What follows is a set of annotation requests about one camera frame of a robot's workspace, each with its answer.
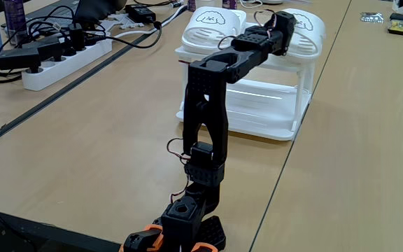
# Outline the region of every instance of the purple bottle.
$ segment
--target purple bottle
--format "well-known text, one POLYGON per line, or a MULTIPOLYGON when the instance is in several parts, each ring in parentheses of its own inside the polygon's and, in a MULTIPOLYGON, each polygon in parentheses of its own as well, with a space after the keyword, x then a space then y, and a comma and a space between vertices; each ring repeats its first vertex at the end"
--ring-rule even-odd
POLYGON ((16 32, 16 35, 10 40, 10 44, 16 46, 27 36, 26 15, 24 14, 23 1, 3 0, 3 2, 9 37, 16 32))

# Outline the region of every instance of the power adapter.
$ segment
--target power adapter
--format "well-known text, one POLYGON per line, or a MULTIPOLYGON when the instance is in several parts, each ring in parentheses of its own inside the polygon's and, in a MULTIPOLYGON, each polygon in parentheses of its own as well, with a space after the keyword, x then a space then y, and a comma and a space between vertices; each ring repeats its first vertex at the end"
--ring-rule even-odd
POLYGON ((33 41, 31 43, 27 43, 22 45, 22 48, 36 48, 38 49, 38 53, 40 55, 40 60, 48 60, 51 57, 54 57, 56 62, 61 61, 62 58, 62 45, 59 42, 59 39, 54 36, 49 36, 40 41, 33 41))
POLYGON ((157 20, 156 14, 142 4, 127 5, 125 6, 125 12, 129 15, 129 18, 133 19, 135 22, 151 24, 157 20))
POLYGON ((37 48, 4 50, 0 54, 0 70, 30 68, 30 73, 38 73, 41 66, 37 48))

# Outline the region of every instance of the white plastic shelf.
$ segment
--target white plastic shelf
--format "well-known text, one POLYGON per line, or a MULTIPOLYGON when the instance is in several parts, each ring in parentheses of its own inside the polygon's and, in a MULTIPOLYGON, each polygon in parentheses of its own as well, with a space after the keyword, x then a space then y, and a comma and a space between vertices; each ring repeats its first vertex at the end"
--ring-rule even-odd
MULTIPOLYGON (((253 80, 240 80, 227 86, 229 130, 258 137, 289 141, 295 137, 299 123, 293 129, 297 88, 253 80)), ((302 92, 302 114, 306 112, 311 94, 302 92)), ((183 106, 176 114, 183 121, 183 106)))

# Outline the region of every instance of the black power adapter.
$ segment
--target black power adapter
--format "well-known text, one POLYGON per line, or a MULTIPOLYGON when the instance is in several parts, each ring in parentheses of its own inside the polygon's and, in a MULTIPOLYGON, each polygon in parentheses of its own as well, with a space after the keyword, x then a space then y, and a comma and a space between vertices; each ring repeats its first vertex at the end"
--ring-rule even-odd
POLYGON ((157 20, 156 14, 142 4, 127 5, 125 6, 125 12, 129 15, 129 18, 133 19, 135 22, 151 24, 157 20))

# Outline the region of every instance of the plug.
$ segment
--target plug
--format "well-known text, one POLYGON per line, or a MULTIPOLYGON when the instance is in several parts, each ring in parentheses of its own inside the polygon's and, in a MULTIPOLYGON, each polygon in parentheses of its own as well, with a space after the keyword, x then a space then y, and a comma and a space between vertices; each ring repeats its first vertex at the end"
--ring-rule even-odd
POLYGON ((24 44, 22 48, 38 49, 41 61, 48 60, 51 57, 53 57, 56 62, 62 61, 62 45, 60 45, 59 39, 54 36, 24 44))
POLYGON ((125 12, 135 22, 142 22, 144 24, 151 24, 157 19, 156 14, 142 4, 127 5, 125 6, 125 12))
POLYGON ((80 24, 70 24, 69 37, 71 38, 71 45, 77 51, 85 49, 85 34, 83 33, 82 26, 80 24))
POLYGON ((4 50, 0 54, 1 70, 29 68, 31 74, 36 74, 40 66, 41 60, 37 48, 4 50))

